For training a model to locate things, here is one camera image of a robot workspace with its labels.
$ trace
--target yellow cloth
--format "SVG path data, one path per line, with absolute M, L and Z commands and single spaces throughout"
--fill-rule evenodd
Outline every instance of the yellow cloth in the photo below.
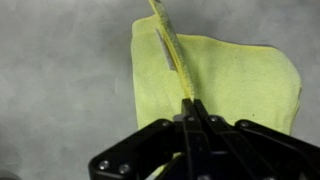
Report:
M 181 111 L 181 100 L 190 97 L 201 99 L 210 114 L 223 116 L 229 124 L 249 119 L 290 133 L 301 82 L 282 52 L 204 36 L 175 36 L 160 2 L 150 3 L 156 14 L 136 21 L 132 30 L 139 128 L 159 118 L 172 119 Z M 177 71 L 168 68 L 156 28 L 168 45 Z

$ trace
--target gray table surface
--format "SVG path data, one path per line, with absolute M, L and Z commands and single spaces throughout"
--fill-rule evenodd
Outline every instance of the gray table surface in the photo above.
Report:
M 320 146 L 320 1 L 163 0 L 178 33 L 282 50 L 303 83 L 293 136 Z M 131 25 L 147 0 L 0 0 L 0 169 L 88 179 L 137 129 Z

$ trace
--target gray background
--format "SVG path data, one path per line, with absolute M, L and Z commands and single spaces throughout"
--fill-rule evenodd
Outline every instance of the gray background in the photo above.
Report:
M 178 33 L 282 50 L 303 82 L 293 135 L 320 145 L 320 1 L 163 0 Z M 0 0 L 0 169 L 88 179 L 137 128 L 131 25 L 147 0 Z

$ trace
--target yellow towel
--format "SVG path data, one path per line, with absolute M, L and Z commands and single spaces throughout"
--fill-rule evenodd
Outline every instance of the yellow towel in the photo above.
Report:
M 290 60 L 272 47 L 176 35 L 159 1 L 155 15 L 133 24 L 131 53 L 138 127 L 179 114 L 185 97 L 201 99 L 230 124 L 249 119 L 290 133 L 301 82 Z M 176 71 L 169 70 L 159 29 Z

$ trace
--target microfiber cloth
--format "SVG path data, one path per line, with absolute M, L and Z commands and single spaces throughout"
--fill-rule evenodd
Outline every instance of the microfiber cloth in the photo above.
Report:
M 132 27 L 133 82 L 138 127 L 181 113 L 183 98 L 201 99 L 210 114 L 234 125 L 248 119 L 289 134 L 299 107 L 300 77 L 278 49 L 177 35 L 162 4 Z M 175 70 L 168 68 L 168 57 Z

